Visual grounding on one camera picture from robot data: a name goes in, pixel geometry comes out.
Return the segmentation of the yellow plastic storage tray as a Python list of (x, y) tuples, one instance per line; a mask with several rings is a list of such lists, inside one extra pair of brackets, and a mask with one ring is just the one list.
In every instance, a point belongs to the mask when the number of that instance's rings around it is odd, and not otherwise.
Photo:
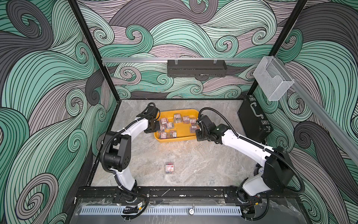
[[(183, 109), (183, 110), (172, 110), (172, 111), (164, 111), (160, 114), (161, 118), (168, 119), (169, 122), (174, 122), (174, 115), (180, 114), (183, 116), (188, 116), (190, 119), (197, 119), (199, 112), (195, 109)], [(176, 138), (166, 138), (161, 139), (159, 137), (159, 132), (154, 133), (155, 139), (160, 143), (168, 143), (168, 142), (176, 142), (176, 141), (188, 141), (188, 140), (196, 140), (196, 134), (190, 132), (190, 126), (189, 124), (183, 124), (181, 123), (175, 123), (174, 128), (170, 130), (166, 130), (167, 137), (169, 136), (169, 132), (171, 130), (176, 131), (177, 137)]]

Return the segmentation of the paper clip box removed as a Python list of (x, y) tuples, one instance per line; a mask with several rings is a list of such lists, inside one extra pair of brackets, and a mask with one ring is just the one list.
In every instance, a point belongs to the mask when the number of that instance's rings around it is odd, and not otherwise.
[(173, 162), (166, 162), (165, 163), (165, 174), (166, 175), (174, 174), (174, 163)]
[(159, 138), (160, 139), (167, 139), (167, 133), (166, 132), (160, 132), (159, 133)]

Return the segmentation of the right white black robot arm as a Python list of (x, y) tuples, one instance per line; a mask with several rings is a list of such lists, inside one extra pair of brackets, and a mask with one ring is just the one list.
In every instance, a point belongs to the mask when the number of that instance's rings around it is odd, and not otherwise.
[(261, 193), (282, 193), (285, 190), (302, 194), (303, 178), (294, 167), (289, 154), (282, 147), (270, 147), (235, 131), (230, 122), (213, 108), (199, 111), (197, 141), (209, 141), (231, 147), (257, 162), (262, 173), (247, 178), (237, 189), (239, 201), (253, 202)]

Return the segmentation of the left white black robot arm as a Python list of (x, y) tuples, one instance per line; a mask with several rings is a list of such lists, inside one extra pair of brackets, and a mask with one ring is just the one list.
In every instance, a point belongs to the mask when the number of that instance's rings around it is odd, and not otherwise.
[(113, 174), (118, 187), (128, 194), (139, 197), (136, 190), (137, 182), (129, 168), (131, 161), (132, 141), (140, 133), (155, 133), (159, 131), (160, 114), (155, 103), (151, 102), (144, 111), (138, 114), (134, 121), (117, 132), (109, 131), (104, 140), (100, 153), (100, 162), (104, 171)]

